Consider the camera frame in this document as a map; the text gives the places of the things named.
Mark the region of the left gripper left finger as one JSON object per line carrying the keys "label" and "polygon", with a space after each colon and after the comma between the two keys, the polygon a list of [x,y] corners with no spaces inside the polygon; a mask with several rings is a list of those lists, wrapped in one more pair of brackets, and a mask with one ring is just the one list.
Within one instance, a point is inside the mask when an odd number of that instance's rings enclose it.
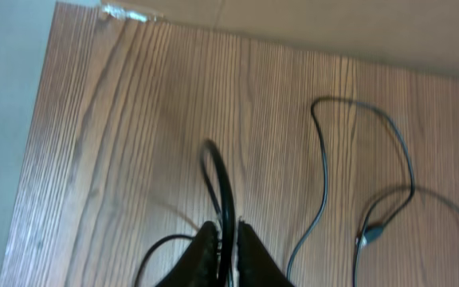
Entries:
{"label": "left gripper left finger", "polygon": [[157,287],[211,287],[218,283],[218,232],[205,222],[173,269]]}

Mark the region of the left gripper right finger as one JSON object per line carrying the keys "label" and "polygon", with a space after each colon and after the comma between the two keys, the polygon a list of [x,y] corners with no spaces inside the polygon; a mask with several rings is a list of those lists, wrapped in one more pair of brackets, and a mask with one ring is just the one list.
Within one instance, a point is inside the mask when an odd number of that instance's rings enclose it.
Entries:
{"label": "left gripper right finger", "polygon": [[240,287],[293,287],[250,224],[237,228],[237,271]]}

